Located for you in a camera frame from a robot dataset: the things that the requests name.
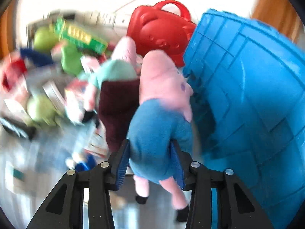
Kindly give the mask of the long green medicine box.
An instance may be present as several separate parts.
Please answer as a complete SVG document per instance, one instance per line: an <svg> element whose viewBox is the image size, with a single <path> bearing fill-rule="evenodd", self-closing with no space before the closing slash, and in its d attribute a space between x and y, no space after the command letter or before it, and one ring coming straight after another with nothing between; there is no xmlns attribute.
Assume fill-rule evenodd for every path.
<svg viewBox="0 0 305 229"><path fill-rule="evenodd" d="M68 40L78 48L89 49L97 54L103 54L108 47L107 41L94 36L76 24L68 22L62 16L57 18L54 33L58 35L60 39Z"/></svg>

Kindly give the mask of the maroon cloth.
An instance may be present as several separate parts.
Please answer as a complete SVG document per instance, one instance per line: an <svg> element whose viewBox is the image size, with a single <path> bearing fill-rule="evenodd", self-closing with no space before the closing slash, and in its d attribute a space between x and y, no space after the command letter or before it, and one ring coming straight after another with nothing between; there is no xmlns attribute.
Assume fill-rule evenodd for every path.
<svg viewBox="0 0 305 229"><path fill-rule="evenodd" d="M102 83L97 114L105 127L105 140L110 152L118 151L126 138L139 107L139 85L139 79Z"/></svg>

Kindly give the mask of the red dress pig plush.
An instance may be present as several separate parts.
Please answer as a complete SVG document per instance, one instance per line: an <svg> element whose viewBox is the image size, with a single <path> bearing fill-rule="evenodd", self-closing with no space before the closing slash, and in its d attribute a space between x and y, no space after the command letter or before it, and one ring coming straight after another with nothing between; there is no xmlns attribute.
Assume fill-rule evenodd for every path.
<svg viewBox="0 0 305 229"><path fill-rule="evenodd" d="M1 67L1 87L9 92L19 80L19 77L27 72L25 61L20 57L8 57L4 59Z"/></svg>

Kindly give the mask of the blue dress pig plush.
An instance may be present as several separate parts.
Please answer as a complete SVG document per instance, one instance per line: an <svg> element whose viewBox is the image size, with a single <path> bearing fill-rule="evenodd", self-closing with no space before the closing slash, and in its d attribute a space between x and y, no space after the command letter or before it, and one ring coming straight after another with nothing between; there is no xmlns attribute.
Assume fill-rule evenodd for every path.
<svg viewBox="0 0 305 229"><path fill-rule="evenodd" d="M129 125L129 165L134 173L136 201L144 205L149 184L159 184L171 194L176 221L187 221L189 205L174 179L170 141L192 152L193 132L190 97L192 87L162 50L149 51L142 63L139 107Z"/></svg>

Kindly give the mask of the red bear-shaped toy case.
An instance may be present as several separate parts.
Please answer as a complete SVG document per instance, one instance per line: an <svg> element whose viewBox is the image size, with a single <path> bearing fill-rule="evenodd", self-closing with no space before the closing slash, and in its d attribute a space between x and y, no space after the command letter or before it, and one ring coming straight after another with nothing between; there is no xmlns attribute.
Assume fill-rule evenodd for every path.
<svg viewBox="0 0 305 229"><path fill-rule="evenodd" d="M196 26L184 4L165 0L153 6L137 7L131 15L127 36L136 43L139 55L163 50L181 68L185 65L183 55Z"/></svg>

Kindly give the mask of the green frog plush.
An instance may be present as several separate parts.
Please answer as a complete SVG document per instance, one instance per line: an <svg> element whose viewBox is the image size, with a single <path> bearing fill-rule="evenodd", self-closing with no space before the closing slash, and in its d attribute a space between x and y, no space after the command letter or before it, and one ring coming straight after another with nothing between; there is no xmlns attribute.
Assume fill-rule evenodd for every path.
<svg viewBox="0 0 305 229"><path fill-rule="evenodd" d="M51 60L60 61L64 72L77 76L83 71L82 53L74 44L60 39L55 34L54 26L43 26L34 35L33 48L40 53L50 54Z"/></svg>

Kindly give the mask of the small green plush ball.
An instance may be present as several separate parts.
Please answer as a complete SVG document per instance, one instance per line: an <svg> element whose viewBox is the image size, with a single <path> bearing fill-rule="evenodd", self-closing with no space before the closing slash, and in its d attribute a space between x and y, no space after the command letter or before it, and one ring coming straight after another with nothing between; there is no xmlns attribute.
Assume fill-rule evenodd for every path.
<svg viewBox="0 0 305 229"><path fill-rule="evenodd" d="M50 126L56 125L55 117L57 110L46 95L37 95L29 98L26 111L36 123L45 123Z"/></svg>

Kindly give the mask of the blue plastic storage crate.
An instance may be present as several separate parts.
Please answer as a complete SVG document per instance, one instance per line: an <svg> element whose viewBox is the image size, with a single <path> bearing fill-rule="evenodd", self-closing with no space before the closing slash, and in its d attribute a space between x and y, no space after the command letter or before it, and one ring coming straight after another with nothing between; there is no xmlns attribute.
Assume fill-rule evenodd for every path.
<svg viewBox="0 0 305 229"><path fill-rule="evenodd" d="M206 11L184 54L207 168L232 169L274 228L304 228L304 52L275 28Z"/></svg>

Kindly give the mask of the teal dress pig plush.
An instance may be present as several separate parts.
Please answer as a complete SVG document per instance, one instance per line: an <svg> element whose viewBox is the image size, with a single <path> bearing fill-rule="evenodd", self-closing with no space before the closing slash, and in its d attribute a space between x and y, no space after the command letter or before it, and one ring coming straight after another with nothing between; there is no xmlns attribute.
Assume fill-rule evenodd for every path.
<svg viewBox="0 0 305 229"><path fill-rule="evenodd" d="M125 36L119 40L111 57L102 63L95 71L82 71L78 78L87 81L83 106L86 111L95 109L96 96L104 81L135 80L140 72L137 64L136 43L131 37Z"/></svg>

